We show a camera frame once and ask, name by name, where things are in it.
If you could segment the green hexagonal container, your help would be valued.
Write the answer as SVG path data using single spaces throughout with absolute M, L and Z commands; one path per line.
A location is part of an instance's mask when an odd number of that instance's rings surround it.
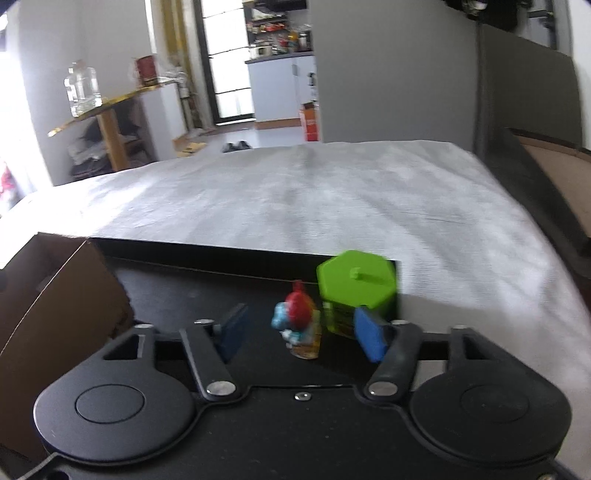
M 384 316 L 397 303 L 396 263 L 380 255 L 348 250 L 317 268 L 325 327 L 353 338 L 356 308 L 367 307 Z

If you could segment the red hat smurf figurine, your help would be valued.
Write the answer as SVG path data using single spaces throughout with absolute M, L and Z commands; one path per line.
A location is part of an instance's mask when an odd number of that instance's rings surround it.
M 295 357 L 318 359 L 322 339 L 321 312 L 303 282 L 295 281 L 290 294 L 276 304 L 270 325 L 280 332 L 287 350 Z

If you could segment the black shallow tray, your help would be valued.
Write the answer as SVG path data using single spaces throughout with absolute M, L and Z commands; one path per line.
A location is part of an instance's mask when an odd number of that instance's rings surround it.
M 318 359 L 298 359 L 270 326 L 276 303 L 296 281 L 318 301 L 325 255 L 98 238 L 93 245 L 124 287 L 137 321 L 175 332 L 247 308 L 245 340 L 228 370 L 243 385 L 293 387 L 367 382 L 376 366 L 355 340 L 325 333 Z

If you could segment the brown cardboard box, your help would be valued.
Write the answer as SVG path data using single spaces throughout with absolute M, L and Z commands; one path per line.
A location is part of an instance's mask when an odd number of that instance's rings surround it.
M 129 298 L 88 239 L 38 233 L 1 269 L 1 444 L 44 458 L 33 405 L 133 322 Z

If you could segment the pair of black slippers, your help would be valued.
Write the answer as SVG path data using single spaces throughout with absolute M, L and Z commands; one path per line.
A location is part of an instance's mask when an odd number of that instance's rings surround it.
M 250 146 L 249 143 L 247 143 L 245 141 L 239 141 L 238 143 L 226 143 L 222 147 L 222 152 L 223 153 L 230 153 L 230 152 L 243 151 L 243 150 L 249 150 L 249 149 L 252 149 L 252 146 Z

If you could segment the yellow slippers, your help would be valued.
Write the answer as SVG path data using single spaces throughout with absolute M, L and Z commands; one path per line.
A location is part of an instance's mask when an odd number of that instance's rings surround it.
M 188 157 L 196 154 L 207 146 L 204 142 L 186 142 L 176 150 L 178 157 Z

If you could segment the round gold side table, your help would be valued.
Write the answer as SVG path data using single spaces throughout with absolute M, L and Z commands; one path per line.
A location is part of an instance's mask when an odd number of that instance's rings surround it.
M 133 91 L 128 92 L 126 94 L 106 99 L 100 106 L 94 107 L 89 111 L 83 113 L 81 116 L 74 117 L 68 120 L 63 125 L 50 130 L 47 133 L 47 137 L 52 138 L 58 133 L 66 130 L 74 123 L 96 117 L 100 132 L 102 134 L 102 138 L 105 141 L 106 151 L 109 156 L 112 169 L 115 172 L 130 169 L 131 164 L 127 157 L 127 151 L 125 149 L 119 126 L 116 120 L 116 114 L 114 113 L 113 109 L 116 105 L 124 101 L 163 88 L 164 86 L 169 84 L 175 84 L 175 81 L 172 79 L 166 79 L 161 83 L 136 88 Z

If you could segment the orange cardboard box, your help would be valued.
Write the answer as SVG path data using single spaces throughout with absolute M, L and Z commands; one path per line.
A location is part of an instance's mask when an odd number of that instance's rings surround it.
M 304 128 L 304 138 L 308 142 L 315 142 L 320 139 L 318 134 L 317 106 L 315 102 L 307 102 L 301 105 L 300 110 L 301 126 Z

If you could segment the white kitchen cabinet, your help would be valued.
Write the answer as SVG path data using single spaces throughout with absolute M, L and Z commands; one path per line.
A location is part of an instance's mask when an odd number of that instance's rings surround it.
M 312 52 L 262 57 L 245 62 L 252 88 L 256 128 L 301 125 L 301 108 L 314 99 L 311 74 L 317 73 Z

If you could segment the dark sofa with wooden panel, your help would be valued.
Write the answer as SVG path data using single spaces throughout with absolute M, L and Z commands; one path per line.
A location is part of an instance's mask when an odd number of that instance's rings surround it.
M 590 152 L 572 59 L 478 29 L 475 151 L 533 217 L 571 274 L 590 278 Z

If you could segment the red tin can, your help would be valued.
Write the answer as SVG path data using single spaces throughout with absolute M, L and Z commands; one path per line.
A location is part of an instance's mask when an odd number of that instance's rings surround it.
M 157 85 L 158 72 L 153 55 L 147 55 L 135 60 L 135 72 L 138 84 L 142 87 Z

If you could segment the clear glass jar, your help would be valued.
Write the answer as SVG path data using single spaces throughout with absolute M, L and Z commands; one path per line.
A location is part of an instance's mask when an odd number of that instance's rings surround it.
M 103 104 L 95 70 L 82 60 L 74 61 L 64 79 L 71 115 L 79 118 Z

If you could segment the black framed glass door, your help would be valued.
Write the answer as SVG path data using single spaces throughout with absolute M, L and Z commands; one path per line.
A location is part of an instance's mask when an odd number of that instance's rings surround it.
M 196 1 L 197 39 L 216 125 L 252 119 L 249 38 L 240 1 Z

